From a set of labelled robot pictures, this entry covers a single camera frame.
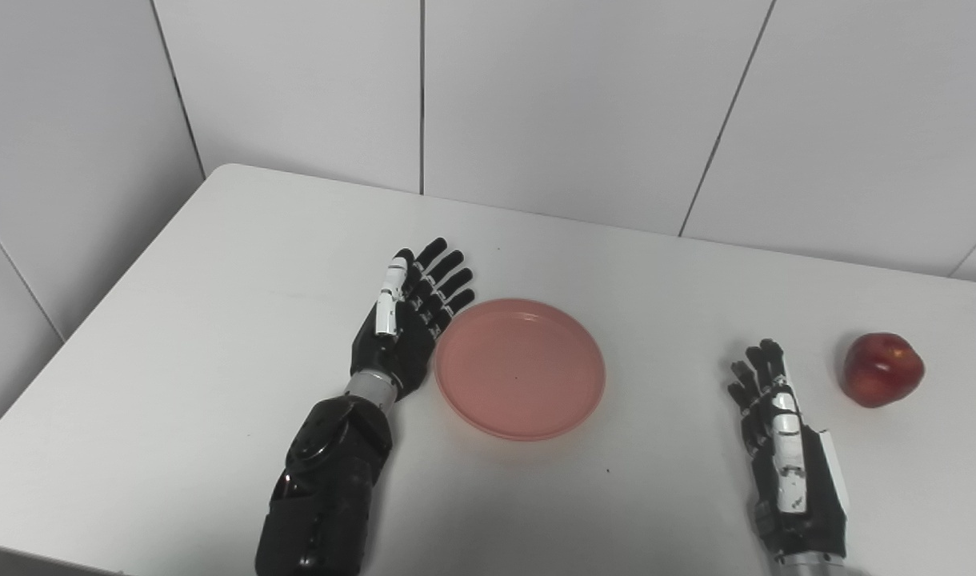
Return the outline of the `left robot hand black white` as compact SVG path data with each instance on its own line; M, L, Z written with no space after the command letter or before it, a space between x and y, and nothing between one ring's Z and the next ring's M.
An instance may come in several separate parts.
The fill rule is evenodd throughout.
M350 374L385 376L397 400L425 382L430 358L448 325L476 299L465 255L437 238L390 260L382 290L350 350Z

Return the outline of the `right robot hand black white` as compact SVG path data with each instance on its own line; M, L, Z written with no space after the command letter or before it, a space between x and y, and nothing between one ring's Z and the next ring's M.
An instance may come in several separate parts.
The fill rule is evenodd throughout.
M754 525L780 575L846 575L849 496L829 431L803 419L784 350L763 339L730 365L728 393L756 488Z

